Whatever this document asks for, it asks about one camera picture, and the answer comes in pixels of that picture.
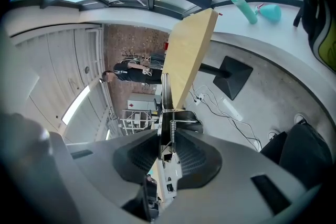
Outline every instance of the gray floor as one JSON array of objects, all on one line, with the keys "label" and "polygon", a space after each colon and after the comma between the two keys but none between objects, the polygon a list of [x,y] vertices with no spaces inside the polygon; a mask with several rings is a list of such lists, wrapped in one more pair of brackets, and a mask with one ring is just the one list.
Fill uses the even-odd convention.
[{"label": "gray floor", "polygon": [[[240,116],[240,121],[250,124],[262,146],[269,142],[268,133],[271,129],[288,131],[294,124],[295,115],[304,113],[309,123],[323,136],[335,159],[335,131],[315,99],[296,80],[255,55],[217,42],[211,42],[203,63],[220,67],[225,56],[253,67],[253,72],[241,92],[231,101],[213,84],[213,75],[198,72],[193,84],[197,95],[206,93],[215,102],[206,87],[197,90],[200,86],[207,85],[214,93],[219,108],[233,118],[238,119]],[[220,114],[216,106],[210,103],[208,96],[205,96],[205,101],[215,113]],[[205,104],[195,105],[190,93],[186,98],[185,107],[196,113],[204,124],[206,134],[253,147],[228,119],[211,114]],[[246,136],[252,137],[248,126],[241,123],[237,123],[237,126]]]}]

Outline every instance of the fluorescent light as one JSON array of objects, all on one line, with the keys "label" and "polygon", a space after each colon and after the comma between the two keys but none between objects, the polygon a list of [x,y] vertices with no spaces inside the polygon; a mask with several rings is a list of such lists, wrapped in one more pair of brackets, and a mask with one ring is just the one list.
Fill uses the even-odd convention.
[{"label": "fluorescent light", "polygon": [[110,129],[107,130],[107,135],[106,135],[106,139],[105,140],[109,139],[109,136],[110,136]]},{"label": "fluorescent light", "polygon": [[75,111],[78,109],[79,105],[81,104],[81,102],[84,100],[84,98],[88,95],[88,93],[90,92],[90,88],[89,86],[86,86],[84,88],[84,90],[82,90],[82,92],[76,97],[76,99],[74,100],[74,102],[71,104],[71,106],[68,108],[67,112],[65,113],[65,115],[62,118],[62,121],[68,125],[69,121],[71,120],[73,114],[75,113]]}]

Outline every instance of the black table base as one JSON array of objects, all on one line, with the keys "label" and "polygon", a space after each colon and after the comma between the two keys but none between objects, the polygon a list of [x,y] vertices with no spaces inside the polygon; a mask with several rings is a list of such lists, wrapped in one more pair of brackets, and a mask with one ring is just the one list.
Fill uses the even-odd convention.
[{"label": "black table base", "polygon": [[199,71],[215,75],[216,77],[213,81],[214,85],[219,87],[231,100],[234,100],[245,85],[253,68],[226,56],[220,68],[215,68],[202,63]]}]

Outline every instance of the metal spring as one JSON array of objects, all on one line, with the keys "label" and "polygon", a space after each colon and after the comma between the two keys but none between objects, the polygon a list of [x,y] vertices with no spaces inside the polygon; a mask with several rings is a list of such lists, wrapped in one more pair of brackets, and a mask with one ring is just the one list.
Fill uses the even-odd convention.
[{"label": "metal spring", "polygon": [[175,143],[176,121],[170,121],[170,141]]}]

